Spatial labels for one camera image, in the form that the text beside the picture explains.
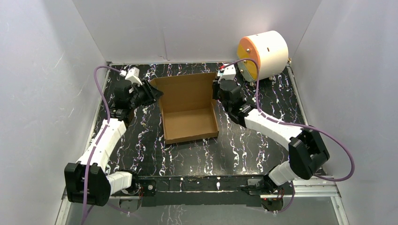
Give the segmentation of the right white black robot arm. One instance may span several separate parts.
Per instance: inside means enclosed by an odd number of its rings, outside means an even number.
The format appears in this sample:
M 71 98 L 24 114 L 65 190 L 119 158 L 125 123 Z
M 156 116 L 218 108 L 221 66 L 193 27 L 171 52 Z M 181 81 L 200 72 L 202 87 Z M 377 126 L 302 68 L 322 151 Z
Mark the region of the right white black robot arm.
M 235 81 L 215 79 L 213 99 L 222 104 L 234 123 L 260 132 L 288 150 L 288 160 L 272 168 L 258 184 L 268 193 L 277 194 L 284 183 L 294 179 L 310 179 L 329 160 L 329 152 L 318 131 L 284 125 L 259 112 L 254 104 L 243 99 L 241 88 Z

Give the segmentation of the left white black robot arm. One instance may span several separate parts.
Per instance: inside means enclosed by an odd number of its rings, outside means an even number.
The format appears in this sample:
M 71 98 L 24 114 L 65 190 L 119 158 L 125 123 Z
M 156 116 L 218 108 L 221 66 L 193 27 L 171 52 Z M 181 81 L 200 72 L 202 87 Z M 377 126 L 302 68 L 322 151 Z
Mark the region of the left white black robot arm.
M 104 206 L 110 196 L 119 191 L 129 195 L 138 193 L 140 182 L 136 172 L 121 170 L 106 175 L 105 170 L 116 144 L 135 118 L 134 111 L 156 103 L 162 95 L 147 79 L 119 83 L 114 98 L 104 103 L 107 116 L 97 136 L 84 154 L 64 169 L 70 202 Z

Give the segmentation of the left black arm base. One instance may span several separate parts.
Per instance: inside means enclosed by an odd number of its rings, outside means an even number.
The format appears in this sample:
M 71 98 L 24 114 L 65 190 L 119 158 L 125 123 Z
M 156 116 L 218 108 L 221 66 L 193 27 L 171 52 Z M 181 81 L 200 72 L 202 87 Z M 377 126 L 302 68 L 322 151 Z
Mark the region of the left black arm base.
M 106 206 L 109 206 L 121 213 L 131 216 L 143 203 L 144 197 L 155 196 L 157 183 L 153 179 L 140 178 L 128 172 L 117 172 L 107 176 L 110 183 L 110 195 Z M 123 194 L 132 199 L 122 197 L 113 198 L 115 194 Z M 132 206 L 122 206 L 124 201 L 132 203 Z

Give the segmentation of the brown cardboard box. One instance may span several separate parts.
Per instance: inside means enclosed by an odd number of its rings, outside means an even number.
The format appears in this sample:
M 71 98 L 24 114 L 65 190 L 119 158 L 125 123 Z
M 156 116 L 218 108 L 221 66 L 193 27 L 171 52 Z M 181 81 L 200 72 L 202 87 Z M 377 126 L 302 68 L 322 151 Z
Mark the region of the brown cardboard box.
M 166 144 L 217 137 L 213 81 L 217 73 L 154 78 L 151 85 L 163 92 L 159 99 Z

